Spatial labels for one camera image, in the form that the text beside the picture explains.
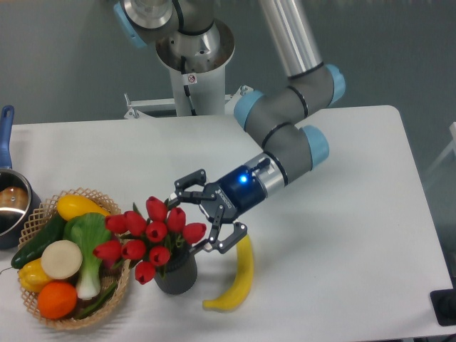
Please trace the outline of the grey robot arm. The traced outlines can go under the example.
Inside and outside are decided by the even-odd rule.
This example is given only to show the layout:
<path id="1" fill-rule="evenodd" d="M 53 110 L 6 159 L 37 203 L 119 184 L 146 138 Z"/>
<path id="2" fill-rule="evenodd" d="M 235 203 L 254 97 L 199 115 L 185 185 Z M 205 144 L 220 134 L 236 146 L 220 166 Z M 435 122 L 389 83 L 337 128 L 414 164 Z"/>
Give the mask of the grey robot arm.
<path id="1" fill-rule="evenodd" d="M 247 233 L 239 216 L 323 162 L 323 133 L 299 123 L 340 99 L 346 89 L 337 67 L 323 62 L 300 1 L 261 1 L 289 85 L 267 96 L 258 90 L 234 101 L 234 117 L 261 153 L 215 182 L 198 170 L 175 183 L 168 204 L 197 204 L 211 223 L 209 237 L 191 252 L 227 252 Z M 234 53 L 229 27 L 212 1 L 119 1 L 114 12 L 137 47 L 154 46 L 167 67 L 178 116 L 224 112 L 225 67 Z"/>

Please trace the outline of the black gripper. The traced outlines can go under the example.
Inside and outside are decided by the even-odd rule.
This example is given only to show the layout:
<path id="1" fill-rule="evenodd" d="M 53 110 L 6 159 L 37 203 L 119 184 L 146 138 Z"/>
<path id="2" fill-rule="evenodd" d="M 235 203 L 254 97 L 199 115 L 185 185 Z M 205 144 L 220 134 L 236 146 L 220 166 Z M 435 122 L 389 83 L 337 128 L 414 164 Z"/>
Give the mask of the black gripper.
<path id="1" fill-rule="evenodd" d="M 190 254 L 197 254 L 202 250 L 217 250 L 220 254 L 225 254 L 247 235 L 247 225 L 239 222 L 237 218 L 265 200 L 266 193 L 246 165 L 239 166 L 216 182 L 206 182 L 207 174 L 204 169 L 175 180 L 175 191 L 165 200 L 165 204 L 168 209 L 176 208 L 181 203 L 199 204 L 202 213 L 212 223 L 209 237 L 191 247 Z M 194 185 L 203 187 L 203 190 L 187 190 Z M 233 232 L 220 240 L 222 225 L 228 223 L 232 224 Z"/>

